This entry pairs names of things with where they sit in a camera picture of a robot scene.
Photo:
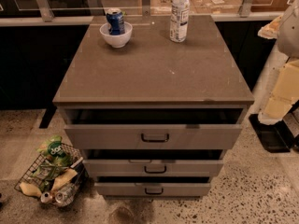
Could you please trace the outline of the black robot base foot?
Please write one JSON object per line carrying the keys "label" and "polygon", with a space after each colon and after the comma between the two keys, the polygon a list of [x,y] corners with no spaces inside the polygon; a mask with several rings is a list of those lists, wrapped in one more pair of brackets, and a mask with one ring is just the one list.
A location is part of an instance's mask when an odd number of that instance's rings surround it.
{"label": "black robot base foot", "polygon": [[271,153],[291,150],[294,136],[284,121],[279,121],[274,125],[265,125],[258,120],[257,114],[251,114],[249,121],[265,150]]}

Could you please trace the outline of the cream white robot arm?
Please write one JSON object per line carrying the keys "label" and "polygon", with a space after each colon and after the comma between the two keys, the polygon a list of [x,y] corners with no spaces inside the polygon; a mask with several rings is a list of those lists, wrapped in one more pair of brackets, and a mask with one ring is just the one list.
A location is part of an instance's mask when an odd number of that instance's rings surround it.
{"label": "cream white robot arm", "polygon": [[278,69],[274,88],[258,114],[261,124],[274,125],[299,101],[299,0],[262,27],[258,36],[276,39],[278,51],[291,59]]}

